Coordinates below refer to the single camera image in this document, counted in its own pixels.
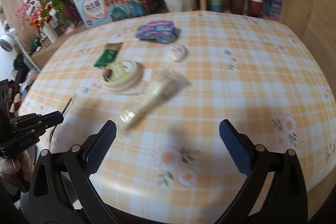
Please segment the person's left hand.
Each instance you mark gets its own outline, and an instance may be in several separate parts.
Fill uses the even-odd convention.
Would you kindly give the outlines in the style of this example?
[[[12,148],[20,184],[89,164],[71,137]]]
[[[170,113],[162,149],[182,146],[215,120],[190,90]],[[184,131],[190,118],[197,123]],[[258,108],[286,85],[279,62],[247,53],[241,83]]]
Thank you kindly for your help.
[[[23,178],[30,181],[33,176],[34,168],[27,151],[20,153],[16,159],[6,159],[1,157],[1,178],[6,182],[16,185],[14,175],[22,171]]]

